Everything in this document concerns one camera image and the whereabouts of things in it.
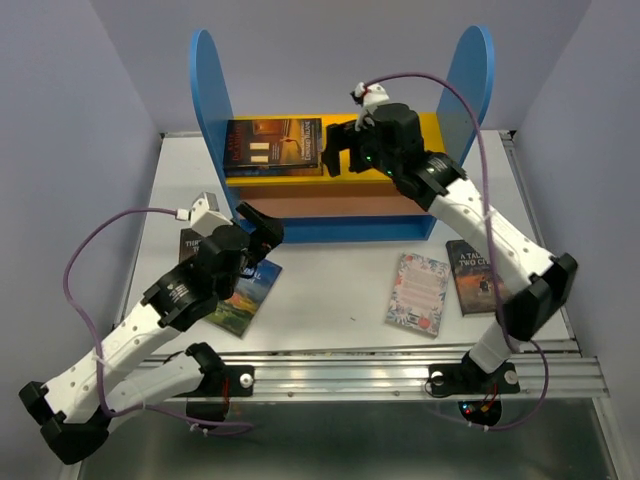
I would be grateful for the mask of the Edward Tulane brown book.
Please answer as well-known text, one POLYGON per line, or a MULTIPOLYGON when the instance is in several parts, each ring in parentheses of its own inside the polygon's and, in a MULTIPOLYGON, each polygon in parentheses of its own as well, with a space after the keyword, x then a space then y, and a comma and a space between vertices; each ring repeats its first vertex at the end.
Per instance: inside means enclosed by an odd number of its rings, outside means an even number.
POLYGON ((321 149, 319 117, 233 119, 227 123, 223 165, 227 172, 314 169, 321 149))

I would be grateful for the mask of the Animal Farm book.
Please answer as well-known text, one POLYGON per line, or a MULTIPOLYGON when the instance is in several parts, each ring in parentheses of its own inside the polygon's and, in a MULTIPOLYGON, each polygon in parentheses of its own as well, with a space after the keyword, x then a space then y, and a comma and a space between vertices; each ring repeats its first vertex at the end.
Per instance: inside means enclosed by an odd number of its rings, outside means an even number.
POLYGON ((281 272, 281 266, 267 259, 254 269, 247 270, 245 278, 239 279, 233 295, 220 301, 216 311, 207 315, 204 321, 236 338, 242 338, 281 272))

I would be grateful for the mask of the floral pink cover book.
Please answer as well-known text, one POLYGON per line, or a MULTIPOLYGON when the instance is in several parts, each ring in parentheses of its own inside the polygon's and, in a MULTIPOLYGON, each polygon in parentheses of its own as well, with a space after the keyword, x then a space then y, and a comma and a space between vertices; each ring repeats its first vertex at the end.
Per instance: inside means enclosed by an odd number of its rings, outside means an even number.
POLYGON ((450 265, 416 253, 400 256, 387 325, 422 336, 440 333, 450 277, 450 265))

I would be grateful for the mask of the Jane Eyre blue book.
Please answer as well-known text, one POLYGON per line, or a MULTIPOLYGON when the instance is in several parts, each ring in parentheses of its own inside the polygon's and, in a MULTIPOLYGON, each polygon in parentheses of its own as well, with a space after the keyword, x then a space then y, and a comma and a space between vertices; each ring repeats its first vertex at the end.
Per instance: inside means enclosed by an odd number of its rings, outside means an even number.
POLYGON ((322 176, 323 166, 321 164, 303 167, 273 167, 262 165, 259 167, 225 168, 224 173, 227 178, 322 176))

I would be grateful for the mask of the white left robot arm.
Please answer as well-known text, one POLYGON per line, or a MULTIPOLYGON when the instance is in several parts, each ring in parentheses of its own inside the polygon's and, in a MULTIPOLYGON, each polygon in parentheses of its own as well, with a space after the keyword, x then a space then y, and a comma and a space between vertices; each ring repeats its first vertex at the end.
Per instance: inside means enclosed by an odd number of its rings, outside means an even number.
POLYGON ((106 337, 91 334, 93 348, 60 375, 31 381, 19 398, 40 427, 50 450, 65 465, 94 454, 130 415, 160 412, 161 403, 181 394, 201 393, 221 401, 222 412, 182 415, 192 429, 214 435, 251 430, 246 422, 227 422, 232 397, 253 393, 255 369, 228 366, 205 343, 194 343, 170 361, 135 375, 154 351, 188 331, 232 297, 239 279, 253 273, 284 239, 280 220, 242 202, 237 212, 245 230, 199 197, 190 209, 171 211, 201 235, 198 251, 162 275, 129 315, 106 337))

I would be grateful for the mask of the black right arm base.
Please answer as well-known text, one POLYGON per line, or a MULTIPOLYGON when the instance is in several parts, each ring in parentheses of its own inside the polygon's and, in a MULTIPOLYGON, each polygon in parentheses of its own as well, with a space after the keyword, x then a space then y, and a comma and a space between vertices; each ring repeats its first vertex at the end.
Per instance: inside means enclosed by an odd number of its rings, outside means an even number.
POLYGON ((459 396, 462 419, 472 426, 496 427, 502 416, 502 395, 521 391, 515 366, 503 363, 495 372, 486 373, 471 361, 432 364, 424 384, 433 398, 459 396))

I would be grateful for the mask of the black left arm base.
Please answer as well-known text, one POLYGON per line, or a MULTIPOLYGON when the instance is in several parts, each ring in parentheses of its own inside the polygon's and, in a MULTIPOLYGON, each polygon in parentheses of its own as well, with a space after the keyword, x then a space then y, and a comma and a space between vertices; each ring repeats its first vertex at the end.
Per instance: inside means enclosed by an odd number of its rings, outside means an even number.
POLYGON ((222 432, 227 421, 232 398, 253 395, 255 368, 252 365, 226 366, 221 373, 206 376, 193 391, 185 394, 187 416, 197 420, 196 426, 222 432))

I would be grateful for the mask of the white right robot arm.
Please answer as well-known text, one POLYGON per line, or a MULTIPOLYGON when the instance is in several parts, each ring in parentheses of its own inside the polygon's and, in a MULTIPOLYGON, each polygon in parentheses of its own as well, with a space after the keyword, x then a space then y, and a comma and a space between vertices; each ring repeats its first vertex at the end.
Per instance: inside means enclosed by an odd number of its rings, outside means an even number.
POLYGON ((459 365, 442 373, 451 393, 482 390, 521 344, 529 342, 565 304, 578 264, 556 256, 516 229, 488 202, 465 170, 444 152, 425 148, 418 114, 401 103, 385 103, 363 120, 326 128, 321 158, 331 176, 375 169, 397 191, 447 224, 488 261, 509 295, 496 302, 496 320, 459 365))

